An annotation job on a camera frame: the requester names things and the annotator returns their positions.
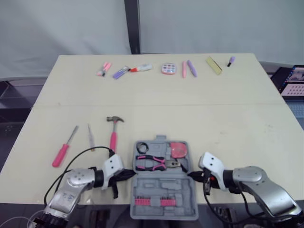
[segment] screwdriver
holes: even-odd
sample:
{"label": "screwdriver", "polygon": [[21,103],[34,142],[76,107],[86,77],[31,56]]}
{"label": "screwdriver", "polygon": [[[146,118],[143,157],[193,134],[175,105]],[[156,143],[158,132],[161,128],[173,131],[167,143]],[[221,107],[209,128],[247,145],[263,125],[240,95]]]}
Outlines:
{"label": "screwdriver", "polygon": [[74,134],[76,133],[77,129],[78,129],[78,126],[76,126],[74,128],[74,130],[73,130],[70,138],[68,139],[67,143],[62,145],[61,149],[59,150],[56,158],[54,159],[54,161],[52,163],[53,167],[58,167],[61,164],[63,158],[65,157],[65,155],[67,153],[68,148],[70,147],[69,143],[71,142],[71,140],[72,140]]}
{"label": "screwdriver", "polygon": [[87,124],[87,128],[89,130],[89,142],[90,142],[90,147],[95,147],[95,143],[94,143],[94,136],[93,136],[93,133],[92,133],[92,130],[91,130],[91,126],[90,124],[88,123]]}

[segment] gray toolbox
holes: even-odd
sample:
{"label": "gray toolbox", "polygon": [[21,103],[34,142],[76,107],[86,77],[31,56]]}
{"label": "gray toolbox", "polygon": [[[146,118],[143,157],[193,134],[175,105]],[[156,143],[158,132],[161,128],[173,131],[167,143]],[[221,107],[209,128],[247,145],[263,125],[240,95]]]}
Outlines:
{"label": "gray toolbox", "polygon": [[[171,153],[179,158],[172,158]],[[131,218],[198,219],[195,184],[187,176],[192,171],[189,153],[185,141],[167,141],[164,135],[135,143],[133,169],[137,174],[132,180]]]}

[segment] table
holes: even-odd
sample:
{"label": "table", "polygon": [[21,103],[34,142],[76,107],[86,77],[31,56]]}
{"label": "table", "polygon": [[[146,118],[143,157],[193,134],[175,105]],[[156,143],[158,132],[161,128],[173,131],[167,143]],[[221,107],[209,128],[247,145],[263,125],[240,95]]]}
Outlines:
{"label": "table", "polygon": [[[0,202],[43,202],[50,184],[68,162],[89,147],[87,123],[96,145],[109,145],[112,123],[118,123],[117,153],[131,168],[136,140],[152,140],[165,134],[169,140],[189,143],[195,170],[200,156],[209,151],[228,169],[259,166],[270,179],[296,200],[304,196],[303,131],[253,54],[234,54],[231,67],[214,74],[205,59],[211,55],[224,66],[231,54],[60,56],[47,79],[0,174]],[[161,64],[190,59],[197,72],[163,75]],[[113,66],[105,78],[95,76],[104,61]],[[150,62],[154,69],[110,77],[124,65]],[[51,163],[79,125],[61,168]],[[96,150],[79,157],[72,168],[102,167],[107,151]],[[128,204],[131,179],[118,183],[119,198],[112,190],[93,189],[83,194],[83,204]],[[198,203],[205,203],[202,184],[196,183]],[[242,202],[237,195],[212,190],[212,202]]]}

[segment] purple marker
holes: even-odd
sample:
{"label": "purple marker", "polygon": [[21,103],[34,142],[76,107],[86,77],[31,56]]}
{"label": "purple marker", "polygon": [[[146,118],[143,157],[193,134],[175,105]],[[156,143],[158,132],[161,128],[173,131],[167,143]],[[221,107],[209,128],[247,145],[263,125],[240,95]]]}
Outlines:
{"label": "purple marker", "polygon": [[197,77],[198,75],[196,74],[196,70],[195,70],[195,68],[194,68],[194,66],[193,66],[193,64],[191,63],[190,60],[187,61],[187,64],[188,64],[188,66],[190,68],[190,71],[193,74],[193,76]]}
{"label": "purple marker", "polygon": [[113,74],[113,78],[119,79],[121,76],[123,76],[125,73],[127,73],[130,70],[128,66],[124,66],[119,71],[117,71],[115,74]]}
{"label": "purple marker", "polygon": [[234,62],[234,60],[235,60],[236,58],[235,58],[235,56],[232,56],[231,58],[230,58],[230,60],[229,60],[229,63],[228,63],[228,67],[231,65],[231,63],[233,63]]}

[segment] pink pliers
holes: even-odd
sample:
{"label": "pink pliers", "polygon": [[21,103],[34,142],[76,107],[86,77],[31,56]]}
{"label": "pink pliers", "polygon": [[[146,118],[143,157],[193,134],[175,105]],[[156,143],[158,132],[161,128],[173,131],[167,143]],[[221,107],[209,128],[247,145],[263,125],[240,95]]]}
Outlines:
{"label": "pink pliers", "polygon": [[176,168],[181,166],[181,164],[178,161],[166,160],[164,157],[155,157],[152,155],[138,155],[136,156],[136,159],[137,160],[148,159],[161,163],[160,165],[155,165],[153,167],[136,166],[135,169],[139,171],[155,171],[155,170],[164,171],[167,168]]}

